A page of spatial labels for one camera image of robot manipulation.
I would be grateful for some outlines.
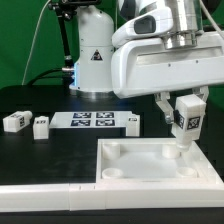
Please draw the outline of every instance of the black tabletop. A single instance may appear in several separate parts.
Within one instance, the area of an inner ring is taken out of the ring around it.
[[[175,103],[173,94],[171,104]],[[55,112],[132,111],[141,115],[142,138],[173,137],[171,127],[153,96],[91,101],[70,96],[61,86],[12,86],[0,90],[0,119],[30,110],[34,117]],[[33,140],[31,125],[18,133],[5,133],[0,123],[0,185],[93,183],[96,178],[97,140],[125,138],[124,128],[51,129],[48,141]],[[208,101],[200,140],[197,142],[221,177],[224,176],[224,112]],[[86,212],[1,214],[11,222],[42,217],[46,223],[224,223],[222,208],[140,209]]]

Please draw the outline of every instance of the white cube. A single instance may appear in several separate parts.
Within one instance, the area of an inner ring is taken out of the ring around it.
[[[139,137],[140,136],[140,116],[133,115],[128,118],[126,123],[126,136]]]
[[[37,117],[33,124],[34,139],[48,139],[49,138],[49,118]]]

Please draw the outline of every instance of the blue light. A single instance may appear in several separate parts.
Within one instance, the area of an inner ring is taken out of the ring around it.
[[[74,86],[77,86],[77,63],[74,64]]]

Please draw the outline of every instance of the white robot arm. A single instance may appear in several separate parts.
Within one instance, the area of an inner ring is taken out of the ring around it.
[[[119,3],[122,9],[125,1]],[[112,38],[114,46],[120,47],[111,63],[114,92],[120,98],[155,94],[166,122],[173,124],[178,148],[187,151],[200,136],[207,86],[224,83],[224,42],[217,32],[202,31],[199,0],[139,0],[135,4],[145,14],[128,21]],[[142,18],[154,19],[154,32],[136,32],[139,21],[142,30],[150,31],[150,23],[141,22]],[[161,24],[167,24],[167,29],[158,32],[165,27]],[[193,89],[193,94],[177,98],[174,113],[167,101],[169,92],[183,89]]]
[[[174,25],[172,11],[166,5],[135,18],[155,2],[155,0],[119,0],[121,16],[131,20],[113,35],[112,42],[116,48],[130,40],[159,36],[172,29]]]

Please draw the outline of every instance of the green wall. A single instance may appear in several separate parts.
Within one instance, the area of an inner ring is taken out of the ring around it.
[[[29,56],[29,51],[40,11],[46,0],[2,1],[0,5],[0,88],[20,85]],[[115,18],[116,1],[103,0],[99,6]],[[218,23],[224,24],[224,3],[213,14]],[[66,23],[72,56],[78,58],[77,22]],[[48,9],[40,26],[40,32],[26,81],[39,73],[63,66],[63,49],[56,15]],[[39,84],[60,84],[60,81],[48,80]],[[211,98],[220,104],[222,88],[211,88]]]

